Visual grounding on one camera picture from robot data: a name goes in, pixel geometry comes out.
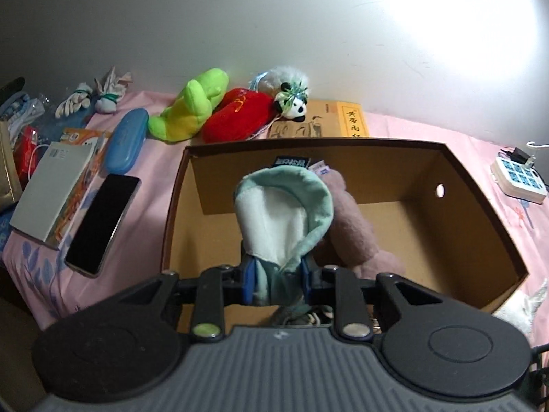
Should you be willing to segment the white book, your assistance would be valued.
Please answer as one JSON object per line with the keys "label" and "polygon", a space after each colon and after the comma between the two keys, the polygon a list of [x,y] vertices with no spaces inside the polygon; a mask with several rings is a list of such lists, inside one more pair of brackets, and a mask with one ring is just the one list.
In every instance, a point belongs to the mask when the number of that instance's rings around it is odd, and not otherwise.
{"label": "white book", "polygon": [[106,143],[105,135],[82,144],[51,143],[22,193],[10,226],[50,248],[60,248],[101,169]]}

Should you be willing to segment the white knit glove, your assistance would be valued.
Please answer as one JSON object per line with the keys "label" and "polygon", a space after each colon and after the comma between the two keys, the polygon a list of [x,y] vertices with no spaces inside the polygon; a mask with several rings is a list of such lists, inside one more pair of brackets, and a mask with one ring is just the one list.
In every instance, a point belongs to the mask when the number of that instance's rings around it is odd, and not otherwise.
{"label": "white knit glove", "polygon": [[71,95],[60,103],[55,111],[55,118],[68,117],[80,109],[87,109],[91,104],[93,89],[87,83],[80,83]]}

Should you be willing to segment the yellow chinese book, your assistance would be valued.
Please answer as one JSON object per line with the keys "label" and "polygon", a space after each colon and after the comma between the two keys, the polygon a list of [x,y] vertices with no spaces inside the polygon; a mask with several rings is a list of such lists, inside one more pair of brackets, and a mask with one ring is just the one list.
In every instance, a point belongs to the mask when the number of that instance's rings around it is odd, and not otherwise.
{"label": "yellow chinese book", "polygon": [[271,125],[267,138],[368,138],[369,136],[360,104],[311,100],[308,102],[304,121],[277,120]]}

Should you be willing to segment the red small package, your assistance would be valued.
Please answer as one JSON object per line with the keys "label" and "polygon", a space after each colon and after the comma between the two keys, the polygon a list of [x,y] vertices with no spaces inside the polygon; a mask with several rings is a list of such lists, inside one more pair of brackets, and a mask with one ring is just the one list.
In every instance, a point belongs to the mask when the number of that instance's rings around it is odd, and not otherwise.
{"label": "red small package", "polygon": [[14,159],[21,184],[26,184],[38,164],[39,135],[35,127],[26,126],[16,145]]}

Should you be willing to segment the black smartphone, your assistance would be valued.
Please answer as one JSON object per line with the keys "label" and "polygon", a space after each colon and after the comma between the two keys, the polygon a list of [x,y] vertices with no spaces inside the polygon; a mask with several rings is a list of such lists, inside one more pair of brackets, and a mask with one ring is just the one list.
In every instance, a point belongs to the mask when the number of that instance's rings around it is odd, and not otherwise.
{"label": "black smartphone", "polygon": [[138,177],[110,174],[98,188],[65,255],[76,273],[96,278],[137,190]]}

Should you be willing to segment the white power strip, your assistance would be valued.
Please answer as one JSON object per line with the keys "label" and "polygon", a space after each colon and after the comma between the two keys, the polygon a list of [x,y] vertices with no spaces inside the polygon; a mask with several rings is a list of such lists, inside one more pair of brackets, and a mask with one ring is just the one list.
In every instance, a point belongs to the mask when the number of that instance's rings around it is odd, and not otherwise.
{"label": "white power strip", "polygon": [[490,169],[502,192],[509,197],[538,205],[548,197],[540,174],[532,165],[514,161],[511,152],[500,150]]}

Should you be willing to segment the dark brown cardboard box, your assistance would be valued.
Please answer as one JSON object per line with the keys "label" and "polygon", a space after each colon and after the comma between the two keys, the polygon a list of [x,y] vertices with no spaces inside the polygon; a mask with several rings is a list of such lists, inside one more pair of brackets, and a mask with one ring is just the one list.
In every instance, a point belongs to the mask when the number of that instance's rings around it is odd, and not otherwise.
{"label": "dark brown cardboard box", "polygon": [[440,143],[273,139],[189,147],[168,212],[163,265],[184,277],[251,263],[260,324],[305,310],[302,261],[362,279],[396,273],[494,311],[527,276],[515,244],[464,166]]}

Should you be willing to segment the blue glasses case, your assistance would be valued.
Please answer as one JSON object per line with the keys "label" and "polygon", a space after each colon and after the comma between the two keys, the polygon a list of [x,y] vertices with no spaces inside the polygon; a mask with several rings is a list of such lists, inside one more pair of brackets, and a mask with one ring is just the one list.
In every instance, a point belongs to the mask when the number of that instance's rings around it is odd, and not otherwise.
{"label": "blue glasses case", "polygon": [[135,165],[147,135],[149,114],[144,108],[127,112],[116,126],[104,158],[109,174],[124,175]]}

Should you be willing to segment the white towel plush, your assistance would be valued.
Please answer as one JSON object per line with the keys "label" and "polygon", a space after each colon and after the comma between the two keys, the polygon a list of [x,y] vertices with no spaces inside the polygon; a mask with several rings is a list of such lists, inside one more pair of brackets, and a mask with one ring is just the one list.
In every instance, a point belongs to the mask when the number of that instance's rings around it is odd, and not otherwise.
{"label": "white towel plush", "polygon": [[534,319],[538,309],[547,297],[547,289],[548,283],[544,279],[540,287],[531,295],[517,290],[492,315],[508,324],[512,324],[528,340],[531,340]]}

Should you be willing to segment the teal white plush slipper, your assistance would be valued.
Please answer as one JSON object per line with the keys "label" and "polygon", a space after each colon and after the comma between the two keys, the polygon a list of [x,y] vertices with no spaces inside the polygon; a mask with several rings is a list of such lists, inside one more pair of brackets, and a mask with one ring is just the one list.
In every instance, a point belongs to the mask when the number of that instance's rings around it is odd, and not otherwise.
{"label": "teal white plush slipper", "polygon": [[250,303],[291,305],[303,297],[302,263],[328,232],[334,207],[328,186],[295,165],[248,174],[234,191],[244,261],[255,271]]}

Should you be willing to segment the gold tissue box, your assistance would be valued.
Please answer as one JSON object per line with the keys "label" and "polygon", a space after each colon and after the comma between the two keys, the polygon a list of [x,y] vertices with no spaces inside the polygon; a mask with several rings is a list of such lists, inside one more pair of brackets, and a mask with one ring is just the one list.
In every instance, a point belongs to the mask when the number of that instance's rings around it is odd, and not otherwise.
{"label": "gold tissue box", "polygon": [[0,122],[0,209],[5,210],[18,202],[22,189],[11,149],[6,121]]}

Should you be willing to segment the mauve plush bunny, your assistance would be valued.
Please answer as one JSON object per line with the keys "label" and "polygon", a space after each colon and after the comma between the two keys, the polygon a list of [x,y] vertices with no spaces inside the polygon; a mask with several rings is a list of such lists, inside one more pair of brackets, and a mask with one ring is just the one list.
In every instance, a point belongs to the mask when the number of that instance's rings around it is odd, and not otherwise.
{"label": "mauve plush bunny", "polygon": [[326,168],[320,171],[319,177],[331,193],[333,219],[328,232],[313,250],[316,264],[336,265],[361,279],[375,279],[379,273],[404,275],[404,264],[379,247],[373,225],[346,190],[341,173]]}

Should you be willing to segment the red plush toy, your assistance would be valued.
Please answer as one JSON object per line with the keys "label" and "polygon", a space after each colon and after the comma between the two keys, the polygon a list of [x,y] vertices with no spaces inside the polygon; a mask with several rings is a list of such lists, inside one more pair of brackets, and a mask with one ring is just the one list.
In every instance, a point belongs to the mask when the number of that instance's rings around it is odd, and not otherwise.
{"label": "red plush toy", "polygon": [[206,144],[247,140],[276,115],[273,97],[247,88],[231,89],[202,127],[202,140]]}

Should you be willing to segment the lime green plush toy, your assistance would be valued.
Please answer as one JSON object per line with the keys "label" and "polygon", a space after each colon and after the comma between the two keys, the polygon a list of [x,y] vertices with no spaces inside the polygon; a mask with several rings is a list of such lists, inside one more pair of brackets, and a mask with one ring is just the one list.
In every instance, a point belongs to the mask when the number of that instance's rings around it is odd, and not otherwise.
{"label": "lime green plush toy", "polygon": [[163,142],[192,139],[221,103],[228,84],[229,76],[219,68],[190,79],[170,107],[149,118],[150,135]]}

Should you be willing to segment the panda plush toy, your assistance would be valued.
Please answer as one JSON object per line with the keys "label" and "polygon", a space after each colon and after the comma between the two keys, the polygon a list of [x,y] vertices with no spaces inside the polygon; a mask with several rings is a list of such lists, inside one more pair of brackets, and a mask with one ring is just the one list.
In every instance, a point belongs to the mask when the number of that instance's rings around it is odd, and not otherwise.
{"label": "panda plush toy", "polygon": [[276,112],[286,120],[305,121],[309,100],[309,78],[290,66],[277,66],[256,75],[249,88],[273,97]]}

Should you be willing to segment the pink printed bedsheet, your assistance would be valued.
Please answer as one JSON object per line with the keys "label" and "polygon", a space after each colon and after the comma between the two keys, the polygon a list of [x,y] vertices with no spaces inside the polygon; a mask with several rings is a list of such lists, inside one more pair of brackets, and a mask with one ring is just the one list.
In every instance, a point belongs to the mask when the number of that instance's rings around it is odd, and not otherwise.
{"label": "pink printed bedsheet", "polygon": [[[489,169],[499,145],[464,133],[384,114],[365,114],[370,134],[379,138],[423,139],[447,144],[464,164],[515,241],[529,276],[522,287],[531,295],[548,278],[548,205],[522,206],[502,193]],[[2,259],[8,281],[21,295],[40,328],[115,292],[144,280],[160,269],[161,245],[168,204],[183,144],[148,139],[131,175],[140,189],[121,224],[102,274],[88,279],[68,269],[64,254],[17,232],[5,242]]]}

